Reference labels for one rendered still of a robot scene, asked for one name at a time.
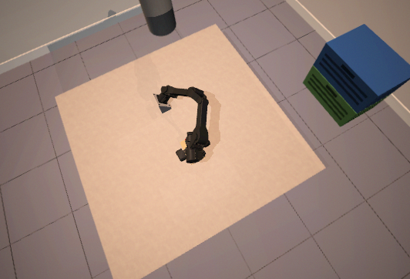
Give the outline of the tan plate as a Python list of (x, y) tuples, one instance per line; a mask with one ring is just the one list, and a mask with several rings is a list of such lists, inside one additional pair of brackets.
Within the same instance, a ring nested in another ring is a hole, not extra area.
[[(186, 140), (186, 139), (185, 139)], [(187, 147), (185, 140), (181, 141), (180, 144), (183, 147), (183, 149), (185, 149)]]

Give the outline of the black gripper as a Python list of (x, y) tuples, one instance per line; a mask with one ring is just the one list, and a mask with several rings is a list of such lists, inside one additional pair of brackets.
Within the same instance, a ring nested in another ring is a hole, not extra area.
[[(205, 145), (205, 147), (208, 147), (210, 145), (210, 141), (208, 140), (207, 144)], [(188, 149), (188, 147), (186, 147), (184, 150), (179, 149), (176, 151), (176, 154), (178, 156), (178, 158), (180, 159), (180, 162), (183, 162), (186, 159), (186, 149)]]

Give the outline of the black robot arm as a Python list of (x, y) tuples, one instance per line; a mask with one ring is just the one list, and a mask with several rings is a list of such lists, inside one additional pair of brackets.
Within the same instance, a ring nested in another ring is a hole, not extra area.
[[(195, 87), (189, 87), (188, 89), (178, 89), (172, 86), (162, 86), (161, 93), (156, 95), (158, 102), (167, 104), (170, 97), (177, 98), (178, 96), (188, 96), (195, 100), (197, 105), (197, 123), (193, 132), (187, 132), (185, 143), (188, 147), (186, 149), (186, 162), (197, 163), (201, 161), (206, 152), (203, 150), (208, 142), (207, 131), (207, 106), (209, 101), (205, 96), (203, 90)], [(201, 144), (201, 145), (197, 145)]]

